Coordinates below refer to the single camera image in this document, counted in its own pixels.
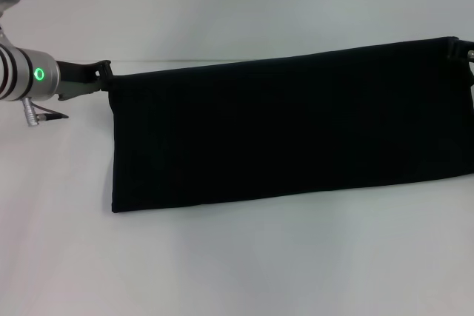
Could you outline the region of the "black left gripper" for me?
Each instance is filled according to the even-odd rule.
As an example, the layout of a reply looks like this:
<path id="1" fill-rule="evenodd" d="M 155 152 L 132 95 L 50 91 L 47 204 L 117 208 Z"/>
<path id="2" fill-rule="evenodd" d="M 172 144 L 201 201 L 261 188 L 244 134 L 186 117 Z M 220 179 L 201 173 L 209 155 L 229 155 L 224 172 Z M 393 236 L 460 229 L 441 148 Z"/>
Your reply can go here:
<path id="1" fill-rule="evenodd" d="M 56 95 L 60 101 L 110 89 L 113 71 L 109 60 L 92 64 L 58 61 L 57 65 L 60 80 L 56 88 Z"/>

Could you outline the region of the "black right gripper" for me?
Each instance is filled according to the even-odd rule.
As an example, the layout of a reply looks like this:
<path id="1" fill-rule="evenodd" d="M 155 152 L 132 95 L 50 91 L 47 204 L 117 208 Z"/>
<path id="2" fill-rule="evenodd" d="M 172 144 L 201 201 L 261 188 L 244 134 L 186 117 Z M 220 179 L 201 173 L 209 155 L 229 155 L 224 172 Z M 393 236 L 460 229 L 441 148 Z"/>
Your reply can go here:
<path id="1" fill-rule="evenodd" d="M 462 41 L 457 37 L 448 38 L 447 59 L 449 61 L 464 60 L 470 71 L 473 71 L 473 42 Z"/>

